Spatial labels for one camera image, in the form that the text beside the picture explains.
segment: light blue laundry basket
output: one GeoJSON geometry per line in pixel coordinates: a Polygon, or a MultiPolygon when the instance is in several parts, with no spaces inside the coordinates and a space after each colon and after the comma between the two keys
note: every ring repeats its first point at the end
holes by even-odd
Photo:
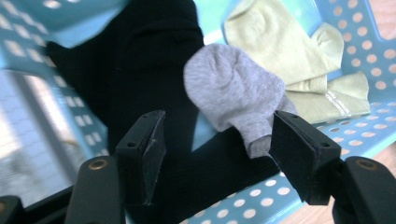
{"type": "MultiPolygon", "coordinates": [[[[225,43],[222,24],[238,1],[195,2],[206,44],[225,43]]],[[[341,145],[343,158],[356,155],[373,157],[396,140],[396,40],[380,37],[367,1],[282,2],[308,34],[312,34],[323,21],[340,30],[346,45],[342,69],[335,72],[334,77],[357,71],[367,75],[371,114],[316,126],[341,145]]],[[[78,96],[65,85],[49,59],[43,55],[43,40],[57,41],[66,46],[76,45],[100,31],[125,3],[124,0],[21,0],[18,3],[1,0],[1,67],[22,70],[46,80],[87,158],[103,153],[106,129],[92,117],[88,108],[72,103],[78,96]],[[89,125],[81,125],[80,119],[76,119],[84,116],[92,117],[89,125]],[[97,134],[102,140],[92,143],[97,134]]],[[[199,122],[196,146],[214,133],[207,122],[199,122]]],[[[297,193],[286,177],[280,174],[230,195],[184,223],[278,222],[301,205],[297,193]]]]}

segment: laundry basket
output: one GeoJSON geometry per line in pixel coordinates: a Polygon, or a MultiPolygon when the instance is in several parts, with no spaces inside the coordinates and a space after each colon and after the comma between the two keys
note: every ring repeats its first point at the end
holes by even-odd
{"type": "MultiPolygon", "coordinates": [[[[223,43],[222,24],[237,0],[195,0],[199,22],[205,34],[205,43],[223,43]]],[[[345,39],[342,69],[336,76],[362,71],[370,83],[371,114],[351,119],[329,120],[316,125],[342,147],[342,157],[373,157],[396,140],[396,40],[380,37],[368,1],[362,0],[282,0],[308,34],[326,21],[338,28],[345,39]]],[[[67,47],[76,45],[100,31],[106,21],[114,17],[125,0],[0,0],[0,66],[22,71],[42,78],[56,96],[57,104],[67,120],[84,156],[106,153],[106,129],[62,80],[50,59],[44,55],[45,41],[52,40],[67,47]]],[[[21,101],[18,80],[10,73],[3,80],[16,83],[8,90],[5,101],[21,101]]],[[[8,116],[11,125],[14,118],[8,116]]],[[[205,141],[213,129],[207,122],[199,121],[199,134],[195,139],[205,141]]],[[[23,131],[16,132],[23,138],[23,131]]],[[[23,146],[21,152],[28,150],[23,146]]],[[[51,187],[48,194],[70,185],[51,187]]],[[[271,223],[278,222],[303,205],[288,180],[282,174],[236,192],[213,204],[183,223],[271,223]]]]}

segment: light gray sock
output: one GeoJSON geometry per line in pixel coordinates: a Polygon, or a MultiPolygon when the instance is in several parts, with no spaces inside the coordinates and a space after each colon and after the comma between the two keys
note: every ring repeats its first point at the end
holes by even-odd
{"type": "Polygon", "coordinates": [[[284,82],[232,46],[198,50],[185,65],[184,86],[217,131],[241,133],[250,158],[268,156],[275,110],[296,113],[284,82]]]}

